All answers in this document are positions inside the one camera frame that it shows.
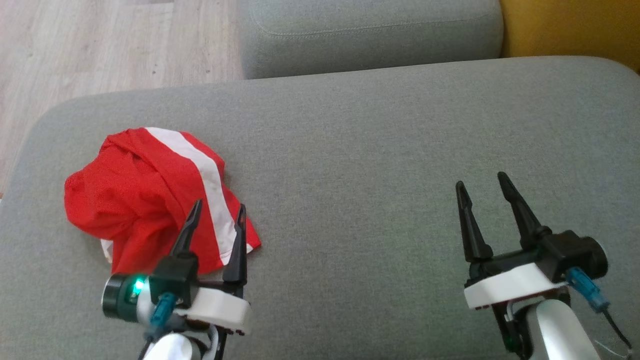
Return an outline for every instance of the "fabric upholstery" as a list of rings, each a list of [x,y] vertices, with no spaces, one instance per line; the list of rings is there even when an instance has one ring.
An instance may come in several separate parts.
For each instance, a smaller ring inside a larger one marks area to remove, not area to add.
[[[127,127],[188,131],[262,240],[251,336],[227,359],[514,359],[467,308],[455,183],[496,254],[518,231],[496,173],[538,218],[596,238],[598,283],[640,343],[640,78],[613,61],[517,58],[144,90],[62,104],[32,130],[0,204],[0,359],[134,359],[143,327],[106,319],[100,243],[63,183]],[[574,297],[592,337],[620,349]]]
[[[242,0],[246,77],[496,58],[498,0]]]

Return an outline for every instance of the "mustard yellow fabric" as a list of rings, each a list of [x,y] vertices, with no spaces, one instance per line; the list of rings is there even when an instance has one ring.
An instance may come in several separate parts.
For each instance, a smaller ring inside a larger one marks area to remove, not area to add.
[[[503,57],[588,55],[640,72],[640,0],[500,0]]]

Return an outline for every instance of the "white stripe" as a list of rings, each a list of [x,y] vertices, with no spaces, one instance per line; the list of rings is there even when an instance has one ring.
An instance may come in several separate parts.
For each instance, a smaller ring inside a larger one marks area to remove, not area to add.
[[[104,257],[107,258],[109,264],[113,264],[113,241],[100,239],[100,245],[102,246]]]
[[[236,240],[236,224],[222,194],[222,182],[215,161],[196,149],[177,131],[159,129],[158,127],[146,127],[146,129],[154,138],[165,144],[176,154],[191,160],[198,168],[202,177],[204,192],[207,196],[207,203],[209,204],[209,213],[211,214],[213,230],[218,241],[220,258],[223,264],[226,265],[229,262],[229,256],[231,256],[231,250]]]

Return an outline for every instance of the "wooden floor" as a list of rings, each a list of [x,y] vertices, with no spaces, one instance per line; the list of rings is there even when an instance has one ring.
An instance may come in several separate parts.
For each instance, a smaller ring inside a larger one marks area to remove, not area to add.
[[[241,78],[235,0],[0,0],[0,197],[56,104]]]

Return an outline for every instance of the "blue cable connector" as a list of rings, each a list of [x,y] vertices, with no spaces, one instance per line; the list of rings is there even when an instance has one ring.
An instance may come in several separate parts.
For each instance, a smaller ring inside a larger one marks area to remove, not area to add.
[[[171,317],[171,314],[173,313],[177,302],[178,298],[174,294],[162,294],[160,300],[158,301],[158,305],[156,305],[154,314],[149,320],[149,328],[147,331],[145,331],[146,339],[157,341],[159,338],[164,336],[166,322],[169,320],[169,317]]]
[[[593,283],[593,280],[581,268],[573,267],[567,270],[565,279],[569,285],[587,299],[589,306],[596,314],[606,310],[611,304],[607,298],[600,294],[600,288]]]

